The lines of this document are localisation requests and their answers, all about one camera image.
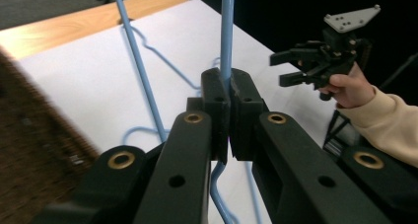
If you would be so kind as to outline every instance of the human hand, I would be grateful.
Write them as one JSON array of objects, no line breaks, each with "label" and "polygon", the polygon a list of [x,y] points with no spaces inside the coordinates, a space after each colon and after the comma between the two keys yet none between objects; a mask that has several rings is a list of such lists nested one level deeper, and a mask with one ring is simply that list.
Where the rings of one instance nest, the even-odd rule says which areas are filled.
[{"label": "human hand", "polygon": [[332,93],[338,106],[346,109],[360,107],[371,101],[376,94],[356,62],[348,75],[331,75],[329,84],[318,90],[323,94]]}]

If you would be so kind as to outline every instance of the brown fabric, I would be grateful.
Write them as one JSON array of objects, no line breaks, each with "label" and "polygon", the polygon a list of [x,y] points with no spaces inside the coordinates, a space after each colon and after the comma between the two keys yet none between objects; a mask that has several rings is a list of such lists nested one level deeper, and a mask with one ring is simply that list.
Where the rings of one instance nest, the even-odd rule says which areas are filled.
[{"label": "brown fabric", "polygon": [[67,200],[98,157],[0,51],[0,223]]}]

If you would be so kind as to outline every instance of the beige sleeve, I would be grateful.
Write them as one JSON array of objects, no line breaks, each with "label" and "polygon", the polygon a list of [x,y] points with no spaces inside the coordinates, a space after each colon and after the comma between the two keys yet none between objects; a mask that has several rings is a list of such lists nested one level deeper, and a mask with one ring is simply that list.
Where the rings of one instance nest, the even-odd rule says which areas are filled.
[{"label": "beige sleeve", "polygon": [[418,107],[375,90],[376,96],[364,106],[338,110],[373,146],[418,168]]}]

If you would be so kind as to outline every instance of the cream sweater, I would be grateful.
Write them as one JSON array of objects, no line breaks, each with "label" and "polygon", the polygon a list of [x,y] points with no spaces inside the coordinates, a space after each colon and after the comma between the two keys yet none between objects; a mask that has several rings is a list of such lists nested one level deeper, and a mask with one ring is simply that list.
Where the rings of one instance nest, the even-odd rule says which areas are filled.
[{"label": "cream sweater", "polygon": [[375,87],[376,96],[354,109],[338,109],[373,146],[418,168],[418,107]]}]

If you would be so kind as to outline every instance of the light brown wood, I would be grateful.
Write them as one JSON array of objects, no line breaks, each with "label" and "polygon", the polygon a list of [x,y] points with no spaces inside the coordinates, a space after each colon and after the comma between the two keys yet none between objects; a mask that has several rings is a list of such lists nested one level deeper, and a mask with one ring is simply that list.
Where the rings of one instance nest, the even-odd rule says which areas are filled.
[{"label": "light brown wood", "polygon": [[[170,8],[187,0],[125,0],[130,19]],[[13,59],[86,37],[120,24],[115,3],[0,31],[0,46]]]}]

